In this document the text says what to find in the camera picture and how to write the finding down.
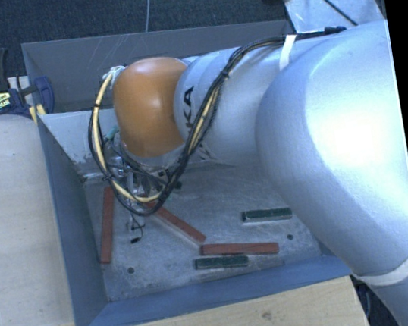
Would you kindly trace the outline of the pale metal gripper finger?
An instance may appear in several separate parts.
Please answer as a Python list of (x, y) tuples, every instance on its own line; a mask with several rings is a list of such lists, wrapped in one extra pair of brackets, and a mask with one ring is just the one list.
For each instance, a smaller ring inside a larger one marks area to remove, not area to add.
[(129, 214), (126, 225), (127, 225), (128, 239), (130, 240), (130, 243), (135, 243), (137, 241), (137, 232), (135, 229), (134, 222), (135, 220), (133, 219), (133, 215)]
[(136, 234), (138, 235), (143, 234), (143, 228), (145, 226), (144, 224), (145, 218), (140, 214), (139, 209), (137, 209), (136, 212), (133, 212), (133, 219), (134, 219)]

